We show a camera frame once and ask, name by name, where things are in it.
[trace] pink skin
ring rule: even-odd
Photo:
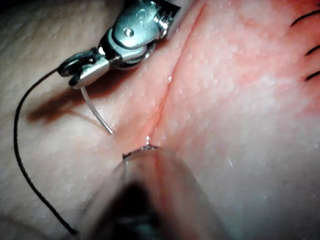
[[[320,20],[289,26],[317,2],[198,1],[148,61],[89,87],[115,136],[53,75],[30,95],[19,121],[33,182],[77,226],[122,153],[149,137],[185,160],[233,239],[315,237],[320,81],[304,79],[320,70],[320,54],[304,54],[319,44]],[[14,109],[37,79],[95,46],[121,7],[116,0],[48,1],[1,17],[1,233],[22,234],[24,225],[52,239],[68,235],[21,175]]]

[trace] clear plastic tube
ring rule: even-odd
[[[155,239],[227,239],[217,213],[184,161],[169,150],[146,149],[125,156],[114,170],[93,203],[95,208],[85,223],[92,224],[92,231],[84,239],[117,239],[111,237],[116,231],[112,219],[117,219],[117,224],[119,219],[137,223],[137,216],[140,221],[144,217],[158,223],[150,226],[143,222],[148,234],[162,234],[161,238],[152,235]]]

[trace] skin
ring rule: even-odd
[[[137,69],[88,88],[116,134],[54,74],[19,121],[23,163],[71,226],[128,153],[149,141],[184,160],[231,239],[320,236],[319,17],[293,28],[316,0],[197,1],[178,33]],[[0,216],[4,239],[68,232],[24,180],[13,117],[24,92],[74,53],[96,46],[122,8],[116,0],[42,1],[0,23]]]

